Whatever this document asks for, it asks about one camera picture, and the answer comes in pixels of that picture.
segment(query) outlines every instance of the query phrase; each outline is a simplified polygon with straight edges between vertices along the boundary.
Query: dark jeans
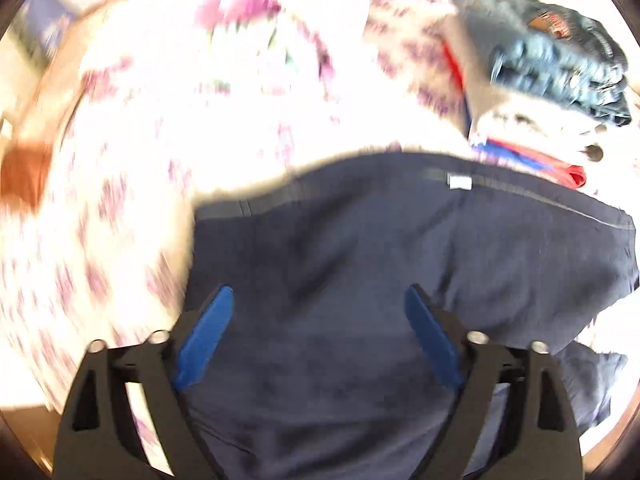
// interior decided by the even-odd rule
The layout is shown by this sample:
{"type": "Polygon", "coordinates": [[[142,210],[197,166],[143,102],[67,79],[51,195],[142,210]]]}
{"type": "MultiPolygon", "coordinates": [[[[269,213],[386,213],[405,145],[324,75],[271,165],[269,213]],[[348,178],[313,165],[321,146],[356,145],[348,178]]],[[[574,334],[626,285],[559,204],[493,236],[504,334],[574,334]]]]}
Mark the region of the dark jeans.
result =
{"type": "Polygon", "coordinates": [[[539,0],[453,0],[492,82],[574,108],[603,123],[631,122],[628,62],[600,22],[539,0]],[[529,26],[553,16],[551,34],[529,26]]]}
{"type": "Polygon", "coordinates": [[[186,393],[191,420],[232,480],[406,480],[454,400],[406,320],[407,284],[493,341],[556,352],[636,288],[635,242],[631,218],[593,198],[422,153],[204,205],[184,307],[219,283],[236,305],[186,393]]]}

